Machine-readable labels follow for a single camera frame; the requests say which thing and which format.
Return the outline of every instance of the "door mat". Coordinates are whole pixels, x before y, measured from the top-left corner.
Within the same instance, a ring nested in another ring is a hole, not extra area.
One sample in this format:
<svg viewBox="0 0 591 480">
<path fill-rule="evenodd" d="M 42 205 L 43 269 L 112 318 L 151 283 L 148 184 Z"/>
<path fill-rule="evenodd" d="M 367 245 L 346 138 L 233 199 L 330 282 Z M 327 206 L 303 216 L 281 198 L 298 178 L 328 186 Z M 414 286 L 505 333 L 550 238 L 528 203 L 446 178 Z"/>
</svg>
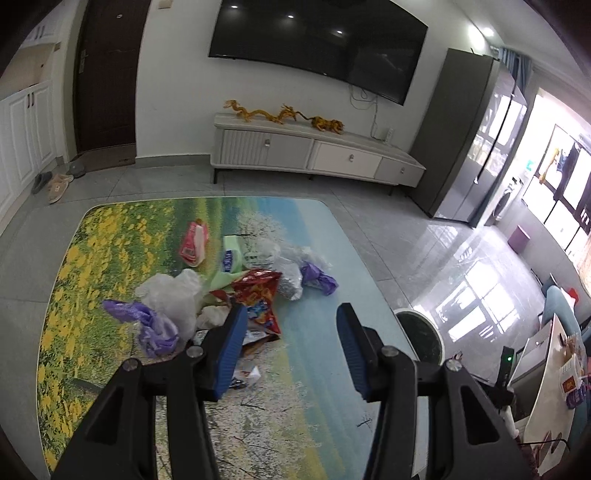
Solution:
<svg viewBox="0 0 591 480">
<path fill-rule="evenodd" d="M 89 150 L 84 152 L 78 161 L 82 162 L 86 171 L 133 165 L 135 164 L 135 144 Z"/>
</svg>

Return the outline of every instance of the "blue gripper pad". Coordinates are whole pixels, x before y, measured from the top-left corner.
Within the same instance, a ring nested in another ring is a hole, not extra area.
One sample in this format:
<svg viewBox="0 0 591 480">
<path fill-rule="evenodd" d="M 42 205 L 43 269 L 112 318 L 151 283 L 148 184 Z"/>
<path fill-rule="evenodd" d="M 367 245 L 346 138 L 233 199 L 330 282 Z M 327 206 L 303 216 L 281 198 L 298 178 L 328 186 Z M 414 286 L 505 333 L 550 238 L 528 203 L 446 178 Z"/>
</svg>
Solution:
<svg viewBox="0 0 591 480">
<path fill-rule="evenodd" d="M 370 387 L 367 379 L 367 362 L 363 357 L 361 343 L 365 340 L 369 344 L 369 341 L 350 303 L 343 303 L 337 309 L 336 329 L 355 390 L 367 400 Z"/>
<path fill-rule="evenodd" d="M 242 341 L 246 335 L 246 324 L 248 316 L 244 305 L 238 306 L 238 311 L 233 319 L 230 318 L 232 312 L 226 319 L 226 322 L 232 322 L 230 331 L 220 350 L 217 359 L 217 371 L 215 372 L 215 381 L 213 384 L 213 395 L 217 400 L 222 398 L 232 381 L 236 362 L 242 349 Z"/>
</svg>

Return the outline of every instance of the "tile floor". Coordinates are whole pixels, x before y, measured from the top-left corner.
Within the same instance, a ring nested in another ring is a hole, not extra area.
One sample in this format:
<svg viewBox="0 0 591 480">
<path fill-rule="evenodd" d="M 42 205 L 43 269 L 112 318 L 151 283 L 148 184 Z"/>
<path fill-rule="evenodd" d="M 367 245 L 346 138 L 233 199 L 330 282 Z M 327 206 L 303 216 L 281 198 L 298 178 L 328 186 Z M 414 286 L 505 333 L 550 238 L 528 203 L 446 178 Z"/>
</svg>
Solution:
<svg viewBox="0 0 591 480">
<path fill-rule="evenodd" d="M 292 196 L 322 200 L 392 309 L 433 319 L 446 355 L 495 378 L 503 345 L 520 348 L 537 329 L 543 297 L 529 269 L 494 227 L 474 231 L 429 219 L 401 190 L 353 180 L 224 171 L 209 165 L 123 167 L 75 180 L 55 205 L 31 196 L 0 236 L 0 424 L 39 479 L 48 478 L 35 406 L 37 353 L 46 304 L 64 252 L 93 206 L 193 196 Z"/>
</svg>

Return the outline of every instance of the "chip bag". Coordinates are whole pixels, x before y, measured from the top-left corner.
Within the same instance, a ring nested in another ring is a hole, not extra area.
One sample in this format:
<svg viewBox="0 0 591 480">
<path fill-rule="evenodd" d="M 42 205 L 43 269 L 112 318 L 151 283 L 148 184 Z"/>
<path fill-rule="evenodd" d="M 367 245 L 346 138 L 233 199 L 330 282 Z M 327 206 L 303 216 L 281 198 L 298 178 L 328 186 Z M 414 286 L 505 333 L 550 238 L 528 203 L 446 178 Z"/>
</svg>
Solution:
<svg viewBox="0 0 591 480">
<path fill-rule="evenodd" d="M 230 284 L 233 294 L 224 290 L 215 290 L 211 294 L 224 301 L 233 296 L 246 307 L 249 321 L 279 334 L 281 330 L 271 306 L 280 278 L 280 272 L 253 269 Z"/>
</svg>

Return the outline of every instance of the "purple stool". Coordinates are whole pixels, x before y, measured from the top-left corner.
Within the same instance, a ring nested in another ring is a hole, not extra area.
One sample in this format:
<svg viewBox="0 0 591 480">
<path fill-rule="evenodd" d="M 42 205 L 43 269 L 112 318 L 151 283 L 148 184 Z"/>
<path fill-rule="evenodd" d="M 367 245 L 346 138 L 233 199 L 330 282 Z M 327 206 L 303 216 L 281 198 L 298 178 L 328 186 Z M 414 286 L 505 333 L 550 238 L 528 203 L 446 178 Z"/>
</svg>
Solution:
<svg viewBox="0 0 591 480">
<path fill-rule="evenodd" d="M 517 225 L 515 232 L 511 234 L 509 240 L 507 240 L 507 243 L 516 254 L 520 255 L 523 253 L 523 250 L 525 249 L 525 247 L 527 246 L 527 242 L 529 241 L 530 236 L 527 233 L 525 233 L 525 230 L 523 230 L 519 225 Z"/>
</svg>

